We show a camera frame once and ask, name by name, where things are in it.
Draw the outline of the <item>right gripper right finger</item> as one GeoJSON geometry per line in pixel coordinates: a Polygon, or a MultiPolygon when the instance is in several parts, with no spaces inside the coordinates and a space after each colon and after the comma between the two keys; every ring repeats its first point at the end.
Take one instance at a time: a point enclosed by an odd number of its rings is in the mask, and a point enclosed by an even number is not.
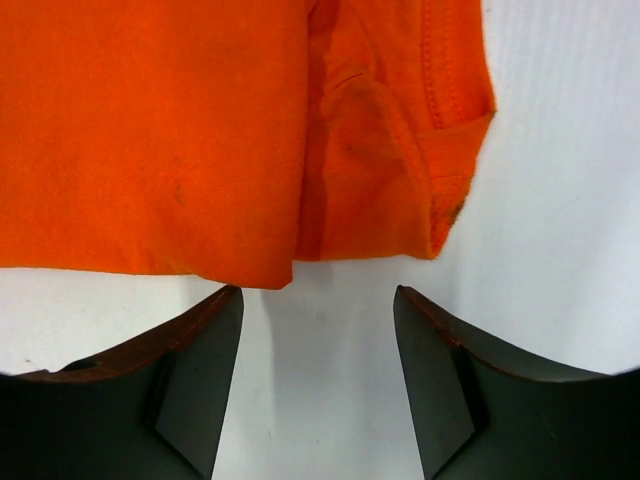
{"type": "Polygon", "coordinates": [[[523,350],[413,288],[394,324],[428,479],[635,479],[639,373],[605,375],[523,350]]]}

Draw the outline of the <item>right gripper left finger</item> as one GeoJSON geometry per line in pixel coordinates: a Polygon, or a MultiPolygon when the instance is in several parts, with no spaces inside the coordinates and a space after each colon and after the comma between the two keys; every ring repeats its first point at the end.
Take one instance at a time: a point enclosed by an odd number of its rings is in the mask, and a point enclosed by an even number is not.
{"type": "Polygon", "coordinates": [[[5,479],[208,479],[244,312],[226,286],[63,369],[1,379],[5,479]]]}

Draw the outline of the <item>orange t shirt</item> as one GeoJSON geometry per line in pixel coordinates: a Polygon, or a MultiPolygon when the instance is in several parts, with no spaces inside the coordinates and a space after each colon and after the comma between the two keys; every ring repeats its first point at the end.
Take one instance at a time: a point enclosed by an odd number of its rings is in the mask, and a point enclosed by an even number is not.
{"type": "Polygon", "coordinates": [[[478,1],[5,1],[1,264],[433,259],[494,112],[478,1]]]}

